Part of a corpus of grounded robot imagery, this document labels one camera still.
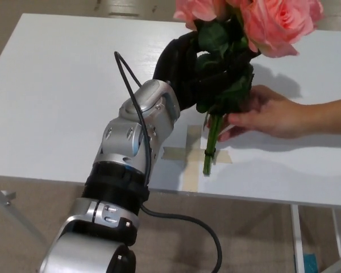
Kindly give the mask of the person's bare hand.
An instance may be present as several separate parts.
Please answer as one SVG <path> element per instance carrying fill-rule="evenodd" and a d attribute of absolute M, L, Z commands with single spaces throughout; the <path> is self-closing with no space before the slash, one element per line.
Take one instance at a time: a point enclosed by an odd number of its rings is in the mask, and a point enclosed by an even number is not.
<path fill-rule="evenodd" d="M 302 120 L 305 107 L 267 86 L 253 86 L 242 109 L 240 113 L 224 115 L 218 141 L 225 142 L 248 131 L 284 139 L 299 138 L 306 133 Z"/>

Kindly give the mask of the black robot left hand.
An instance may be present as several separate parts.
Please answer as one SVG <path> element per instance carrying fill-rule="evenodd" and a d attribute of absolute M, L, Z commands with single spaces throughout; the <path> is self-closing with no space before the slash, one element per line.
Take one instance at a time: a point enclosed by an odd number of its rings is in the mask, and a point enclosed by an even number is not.
<path fill-rule="evenodd" d="M 153 79 L 169 84 L 181 110 L 200 113 L 240 112 L 250 97 L 254 77 L 252 51 L 241 23 L 196 21 L 196 30 L 173 39 L 161 53 Z"/>

